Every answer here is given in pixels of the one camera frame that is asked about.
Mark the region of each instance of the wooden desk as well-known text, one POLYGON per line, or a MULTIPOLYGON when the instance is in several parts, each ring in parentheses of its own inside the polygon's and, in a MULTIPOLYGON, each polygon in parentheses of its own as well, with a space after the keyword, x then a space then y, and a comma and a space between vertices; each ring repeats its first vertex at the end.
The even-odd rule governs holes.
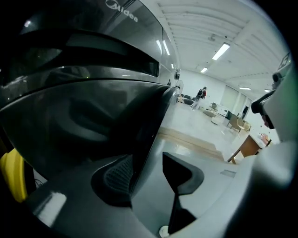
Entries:
POLYGON ((241 152, 243 157, 255 155, 262 147, 257 143, 254 138, 249 134, 238 150, 228 159, 228 162, 232 161, 236 164, 234 157, 241 152))

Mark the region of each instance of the ceiling light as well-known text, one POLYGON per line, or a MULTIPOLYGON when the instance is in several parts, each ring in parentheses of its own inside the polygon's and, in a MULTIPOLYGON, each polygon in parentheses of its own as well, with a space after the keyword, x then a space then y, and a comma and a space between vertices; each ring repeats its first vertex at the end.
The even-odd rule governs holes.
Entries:
POLYGON ((167 47, 167 44, 166 44, 166 41, 165 40, 163 40, 163 45, 166 48, 167 54, 169 55, 169 50, 168 50, 168 47, 167 47))
POLYGON ((249 87, 239 87, 239 88, 243 90, 251 90, 249 87))
POLYGON ((28 20, 28 21, 25 22, 24 26, 28 27, 30 25, 30 23, 31 23, 31 21, 28 20))
POLYGON ((160 49, 160 53, 161 53, 162 52, 162 45, 160 44, 160 41, 159 40, 157 40, 156 43, 157 43, 157 45, 158 45, 158 47, 160 49))
POLYGON ((217 60, 219 57, 223 55, 229 49, 230 45, 227 43, 224 43, 222 47, 220 47, 219 51, 216 52, 216 54, 212 57, 212 59, 217 60))
POLYGON ((208 68, 205 68, 205 67, 204 67, 204 68, 201 70, 201 73, 204 73, 204 72, 206 72, 206 71, 207 71, 207 69, 208 69, 208 68))

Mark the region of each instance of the white wall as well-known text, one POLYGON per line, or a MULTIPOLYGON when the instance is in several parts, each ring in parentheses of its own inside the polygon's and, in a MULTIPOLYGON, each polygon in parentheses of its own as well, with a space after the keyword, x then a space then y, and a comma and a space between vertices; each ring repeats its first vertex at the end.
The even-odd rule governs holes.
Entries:
POLYGON ((220 101, 220 105, 224 106, 230 112, 232 112, 237 102, 238 96, 239 92, 237 90, 226 85, 224 88, 222 100, 220 101))
POLYGON ((235 106, 234 114, 237 116, 238 114, 241 116, 243 112, 243 108, 245 106, 246 96, 243 94, 239 95, 238 101, 235 106))
POLYGON ((249 108, 249 111, 245 117, 245 121, 251 124, 251 132, 255 135, 258 135, 259 133, 265 133, 270 139, 272 139, 274 144, 279 143, 279 137, 276 130, 266 127, 264 125, 262 116, 259 113, 254 114, 249 108))
POLYGON ((180 80, 183 81, 183 94, 195 97, 197 92, 207 87, 206 100, 220 104, 223 97, 225 83, 217 79, 208 77, 207 75, 196 73, 182 69, 180 72, 180 80))

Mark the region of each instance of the black glossy panel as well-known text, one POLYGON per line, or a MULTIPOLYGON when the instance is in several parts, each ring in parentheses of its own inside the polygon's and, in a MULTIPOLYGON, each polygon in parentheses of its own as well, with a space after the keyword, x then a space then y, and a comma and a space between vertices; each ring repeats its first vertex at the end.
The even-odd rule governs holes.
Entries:
POLYGON ((19 77, 0 89, 0 107, 24 95, 59 84, 90 79, 131 79, 156 82, 156 77, 130 70, 106 66, 62 66, 19 77))
POLYGON ((1 71, 5 79, 1 83, 6 85, 18 77, 58 67, 91 65, 129 69, 155 77, 159 68, 158 61, 143 51, 102 34, 82 30, 39 30, 16 39, 7 68, 1 71))
POLYGON ((144 51, 157 61, 161 52, 156 40, 163 29, 154 15, 138 0, 48 1, 30 17, 21 33, 41 29, 82 29, 109 35, 144 51))
POLYGON ((140 168, 172 97, 174 89, 161 103, 167 89, 131 80, 67 83, 11 103, 0 111, 0 122, 14 147, 47 178, 120 154, 142 158, 136 160, 140 168))

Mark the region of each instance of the floor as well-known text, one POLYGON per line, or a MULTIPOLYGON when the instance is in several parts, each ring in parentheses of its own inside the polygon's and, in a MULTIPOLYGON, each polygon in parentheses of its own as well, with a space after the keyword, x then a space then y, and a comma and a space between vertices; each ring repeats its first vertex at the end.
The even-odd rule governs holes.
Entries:
MULTIPOLYGON (((211 117, 205 115, 201 110, 192 110, 189 105, 176 103, 171 106, 162 122, 162 127, 177 130, 189 136, 205 140, 215 145, 216 149, 227 161, 231 155, 245 141, 248 132, 237 132, 227 127, 228 120, 222 124, 215 125, 211 122, 211 117)), ((239 153, 236 156, 238 162, 243 157, 239 153)))
POLYGON ((215 148, 215 145, 207 141, 183 134, 174 129, 160 127, 156 138, 161 138, 170 141, 174 144, 181 145, 192 152, 196 152, 200 156, 205 156, 210 159, 224 161, 223 155, 215 148))
POLYGON ((132 196, 132 210, 139 221, 156 237, 159 229, 169 224, 174 192, 163 174, 162 152, 169 152, 204 173, 204 181, 191 195, 180 196, 183 208, 200 218, 221 197, 239 166, 211 159, 184 146, 157 137, 132 196))

